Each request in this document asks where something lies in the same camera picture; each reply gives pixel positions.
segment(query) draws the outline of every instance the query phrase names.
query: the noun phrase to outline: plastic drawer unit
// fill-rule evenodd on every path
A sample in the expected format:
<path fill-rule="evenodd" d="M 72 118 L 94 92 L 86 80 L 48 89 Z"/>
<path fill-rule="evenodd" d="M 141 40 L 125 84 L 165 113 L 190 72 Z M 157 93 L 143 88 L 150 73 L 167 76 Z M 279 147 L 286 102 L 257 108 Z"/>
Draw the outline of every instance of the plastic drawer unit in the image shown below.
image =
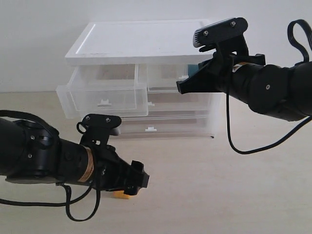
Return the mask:
<path fill-rule="evenodd" d="M 176 81 L 211 59 L 193 47 L 206 19 L 92 22 L 66 55 L 75 71 L 57 94 L 67 118 L 123 118 L 125 134 L 210 132 L 219 94 L 184 94 Z"/>

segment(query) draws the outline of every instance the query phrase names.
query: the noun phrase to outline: light wooden surface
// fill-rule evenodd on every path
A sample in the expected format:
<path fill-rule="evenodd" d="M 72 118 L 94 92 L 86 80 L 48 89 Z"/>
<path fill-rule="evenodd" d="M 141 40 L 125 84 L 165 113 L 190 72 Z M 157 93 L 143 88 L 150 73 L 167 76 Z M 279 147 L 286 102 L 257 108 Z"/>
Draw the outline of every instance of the light wooden surface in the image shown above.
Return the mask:
<path fill-rule="evenodd" d="M 242 149 L 280 138 L 295 123 L 263 117 L 231 101 L 235 144 Z M 309 125 L 280 147 L 256 155 L 232 151 L 226 138 L 224 105 L 219 134 L 205 137 L 114 139 L 118 154 L 142 161 L 148 189 L 130 200 L 103 194 L 90 221 L 74 223 L 63 208 L 0 205 L 1 234 L 305 234 L 312 230 L 312 157 Z M 79 141 L 77 120 L 66 120 L 55 93 L 0 94 L 0 109 L 31 112 Z M 74 195 L 85 188 L 75 187 Z M 54 185 L 14 185 L 0 180 L 0 198 L 65 200 Z M 87 216 L 95 194 L 73 205 Z"/>

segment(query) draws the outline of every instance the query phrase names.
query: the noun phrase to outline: white wall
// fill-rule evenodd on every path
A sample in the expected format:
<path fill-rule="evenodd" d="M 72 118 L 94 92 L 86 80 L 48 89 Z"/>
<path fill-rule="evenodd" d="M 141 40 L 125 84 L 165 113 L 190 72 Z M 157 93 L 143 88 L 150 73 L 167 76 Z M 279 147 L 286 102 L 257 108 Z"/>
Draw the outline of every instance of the white wall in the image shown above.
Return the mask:
<path fill-rule="evenodd" d="M 245 17 L 251 53 L 264 53 L 268 62 L 285 66 L 301 59 L 288 45 L 288 23 L 298 18 L 312 23 L 310 0 L 143 2 L 0 0 L 0 92 L 52 91 L 67 83 L 73 69 L 64 55 L 90 21 Z"/>

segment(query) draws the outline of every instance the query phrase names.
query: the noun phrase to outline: white plastic top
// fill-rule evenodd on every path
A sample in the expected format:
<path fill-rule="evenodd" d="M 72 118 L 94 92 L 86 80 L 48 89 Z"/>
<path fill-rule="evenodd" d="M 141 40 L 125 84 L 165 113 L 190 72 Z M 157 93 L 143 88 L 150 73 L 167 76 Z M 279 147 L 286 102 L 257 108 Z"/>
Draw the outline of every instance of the white plastic top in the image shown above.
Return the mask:
<path fill-rule="evenodd" d="M 70 65 L 198 64 L 211 58 L 192 44 L 207 19 L 92 22 L 65 56 Z"/>

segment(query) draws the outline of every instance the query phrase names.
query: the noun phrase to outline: yellow object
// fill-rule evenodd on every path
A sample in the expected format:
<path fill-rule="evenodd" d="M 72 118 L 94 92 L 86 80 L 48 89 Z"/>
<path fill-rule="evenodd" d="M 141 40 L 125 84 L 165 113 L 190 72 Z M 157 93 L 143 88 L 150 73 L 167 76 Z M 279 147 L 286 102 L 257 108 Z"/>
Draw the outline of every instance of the yellow object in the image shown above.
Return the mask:
<path fill-rule="evenodd" d="M 130 199 L 131 196 L 124 194 L 123 191 L 114 191 L 113 197 L 119 199 Z"/>

